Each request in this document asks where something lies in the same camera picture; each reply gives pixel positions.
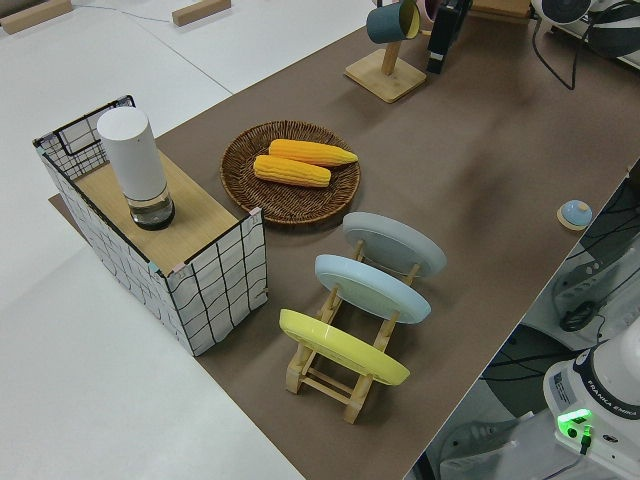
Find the corn cob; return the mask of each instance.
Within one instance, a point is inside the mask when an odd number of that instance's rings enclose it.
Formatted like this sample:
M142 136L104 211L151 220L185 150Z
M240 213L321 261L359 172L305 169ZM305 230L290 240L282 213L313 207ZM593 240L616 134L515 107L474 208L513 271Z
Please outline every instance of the corn cob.
M326 187L331 180L326 168L273 155L258 155L253 172L262 180L303 187Z
M358 156L355 153L335 145L286 138L272 140L269 145L269 155L299 160L322 167L336 167L358 161Z

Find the wire storage bin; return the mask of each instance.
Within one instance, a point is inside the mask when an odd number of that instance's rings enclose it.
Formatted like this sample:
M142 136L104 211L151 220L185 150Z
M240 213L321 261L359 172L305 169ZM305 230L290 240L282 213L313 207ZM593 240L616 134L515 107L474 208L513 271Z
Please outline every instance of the wire storage bin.
M104 266L197 356L267 301L262 210L249 212L171 272L163 273L76 184L108 163L96 124L105 111L122 106L135 106L133 98L114 100L33 144Z

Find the plate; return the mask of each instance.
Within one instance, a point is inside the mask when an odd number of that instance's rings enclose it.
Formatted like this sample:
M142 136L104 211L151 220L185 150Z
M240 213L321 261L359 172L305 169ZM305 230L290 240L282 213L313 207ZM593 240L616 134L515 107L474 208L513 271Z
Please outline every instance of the plate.
M296 342L385 385L400 385L409 370L373 345L293 310L280 310L280 328Z
M417 263L417 277L429 277L447 264L444 252L430 238L391 218L367 212L345 215L342 231L353 247L364 241L363 255L394 272L407 275Z
M420 323L431 306L418 292L395 277L370 265L337 255L316 258L316 277L328 290L377 317L389 320L396 312L398 323Z
M280 225L311 225L344 211L360 184L360 164L331 167L326 188L300 187L256 178L253 162L268 153L276 138L306 140L351 148L333 132L312 123L281 120L257 125L243 132L226 149L220 177L229 196L247 212L263 210L267 222Z

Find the basket rim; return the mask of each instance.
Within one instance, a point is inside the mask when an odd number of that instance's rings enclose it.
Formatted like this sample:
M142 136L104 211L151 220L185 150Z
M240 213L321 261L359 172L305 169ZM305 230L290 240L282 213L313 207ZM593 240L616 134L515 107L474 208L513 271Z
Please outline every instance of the basket rim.
M278 126L278 125L283 125L286 126L288 128L291 128L292 126L296 126L296 127L300 127L302 129L313 129L313 130L319 130L322 133L332 137L333 139L335 139L335 143L332 142L332 144L338 144L339 146L341 146L342 148L345 148L346 150L349 151L353 151L351 149L351 147L349 146L349 144L347 144L339 135L335 134L332 130L329 130L326 127L323 127L321 125L315 124L315 123L311 123L311 122L307 122L304 120L273 120L273 121L269 121L269 122L263 122L257 125L254 125L248 129L245 129L244 131L242 131L242 133L240 133L236 138L234 138L225 148L224 153L222 154L222 159L220 161L220 167L219 167L219 174L220 174L220 179L222 181L222 185L225 189L225 191L227 192L227 195L229 195L229 197L238 205L240 206L243 210L249 212L251 211L253 208L256 207L260 207L263 209L263 214L264 214L264 219L266 222L268 223L272 223L272 224L278 224L278 225L287 225L287 226L294 226L294 225L312 225L315 223L319 223L319 222L323 222L337 214L339 214L340 212L344 211L353 201L353 198L355 197L355 194L358 190L358 187L360 185L360 178L361 178L361 169L360 169L360 162L354 162L352 164L349 164L346 168L350 168L350 172L349 175L352 177L351 179L351 185L349 185L349 189L348 191L346 189L344 189L344 191L342 193L344 193L344 199L340 202L337 202L334 204L334 207L332 209L327 209L324 212L319 212L318 215L313 216L313 217L309 217L306 219L287 219L287 218L283 218L282 216L279 215L272 215L272 213L270 212L270 209L268 207L268 205L260 205L260 204L247 204L243 201L242 198L239 198L239 196L236 194L236 189L234 188L234 185L229 183L229 180L227 178L227 174L228 172L225 170L225 160L227 160L230 157L230 152L233 148L237 147L238 143L241 141L241 139L247 137L248 135L250 135L252 132L255 132L256 130L260 130L260 129L264 129L267 127L272 127L274 125ZM299 186L293 186L293 185L283 185L283 184L279 184L279 186L281 188L291 188L291 189L300 189L300 188L309 188L309 187L299 187Z

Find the woven tray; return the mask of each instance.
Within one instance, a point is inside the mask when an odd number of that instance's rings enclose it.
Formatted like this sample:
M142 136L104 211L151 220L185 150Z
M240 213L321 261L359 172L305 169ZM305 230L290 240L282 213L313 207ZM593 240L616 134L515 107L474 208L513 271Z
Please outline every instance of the woven tray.
M288 138L336 145L352 151L326 128L299 121L275 121L250 128L226 149L220 166L222 184L229 196L243 209L263 210L266 221L281 225L310 225L343 211L353 199L360 183L358 162L332 167L326 188L299 187L256 178L256 155L268 153L271 140Z

